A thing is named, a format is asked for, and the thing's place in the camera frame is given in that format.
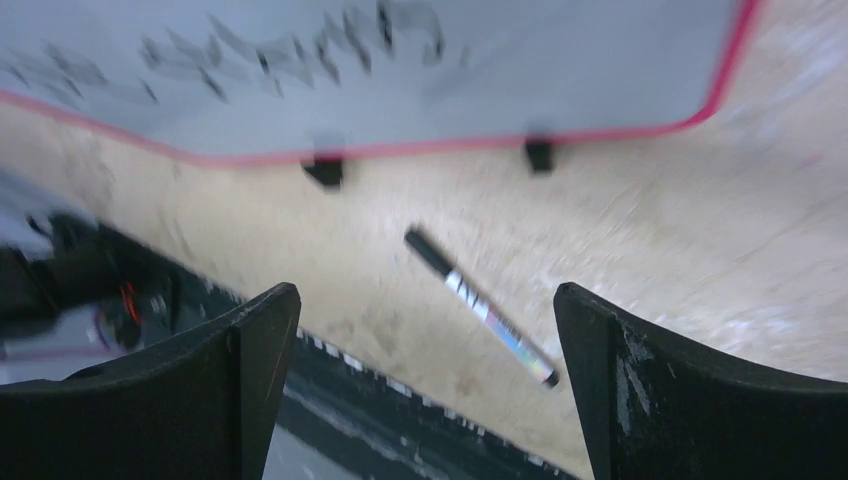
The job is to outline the red-framed whiteboard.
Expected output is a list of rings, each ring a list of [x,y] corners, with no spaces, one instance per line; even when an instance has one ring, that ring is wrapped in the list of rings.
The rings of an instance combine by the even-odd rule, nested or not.
[[[652,136],[756,1],[5,1],[1,98],[200,164]]]

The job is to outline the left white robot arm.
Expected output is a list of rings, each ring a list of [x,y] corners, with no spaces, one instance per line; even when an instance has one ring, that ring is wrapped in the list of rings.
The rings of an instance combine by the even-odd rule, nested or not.
[[[22,178],[1,175],[1,341],[93,310],[95,337],[132,351],[177,331],[181,282],[139,244]]]

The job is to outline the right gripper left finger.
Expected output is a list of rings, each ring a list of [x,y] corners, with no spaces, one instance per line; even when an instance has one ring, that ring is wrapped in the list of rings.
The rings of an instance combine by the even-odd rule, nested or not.
[[[290,283],[61,381],[1,389],[5,479],[259,479],[301,311]]]

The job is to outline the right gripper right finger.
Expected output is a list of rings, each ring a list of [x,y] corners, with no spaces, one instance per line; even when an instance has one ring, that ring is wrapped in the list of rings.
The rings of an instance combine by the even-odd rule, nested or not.
[[[843,479],[847,386],[708,347],[575,283],[555,318],[598,479]]]

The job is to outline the black whiteboard marker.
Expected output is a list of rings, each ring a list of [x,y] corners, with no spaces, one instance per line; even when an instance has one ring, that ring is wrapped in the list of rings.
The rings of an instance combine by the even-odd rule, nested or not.
[[[404,241],[532,376],[548,388],[559,384],[560,375],[553,362],[469,281],[421,228],[410,227]]]

